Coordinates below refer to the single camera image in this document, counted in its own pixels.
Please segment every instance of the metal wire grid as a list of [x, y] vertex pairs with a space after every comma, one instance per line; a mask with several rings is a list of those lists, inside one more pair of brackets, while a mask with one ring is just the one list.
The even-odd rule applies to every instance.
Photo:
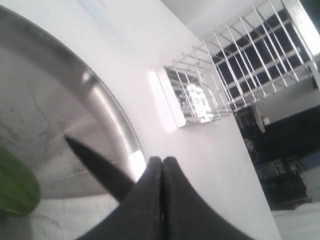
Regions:
[[309, 79], [310, 64], [281, 2], [264, 0], [165, 70], [190, 123], [237, 112]]

